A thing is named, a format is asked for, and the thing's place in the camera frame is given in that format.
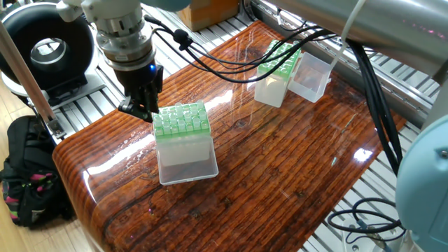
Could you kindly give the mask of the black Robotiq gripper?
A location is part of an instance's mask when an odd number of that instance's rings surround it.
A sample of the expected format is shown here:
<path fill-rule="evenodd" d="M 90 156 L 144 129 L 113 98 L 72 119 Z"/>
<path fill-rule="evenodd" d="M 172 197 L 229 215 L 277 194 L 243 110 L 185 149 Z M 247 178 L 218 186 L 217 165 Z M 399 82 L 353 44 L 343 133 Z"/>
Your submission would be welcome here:
<path fill-rule="evenodd" d="M 116 78 L 125 89 L 126 97 L 120 102 L 118 110 L 147 123 L 152 123 L 153 113 L 159 113 L 158 94 L 162 91 L 162 65 L 151 62 L 133 71 L 115 70 Z M 134 99 L 145 98 L 145 107 Z"/>

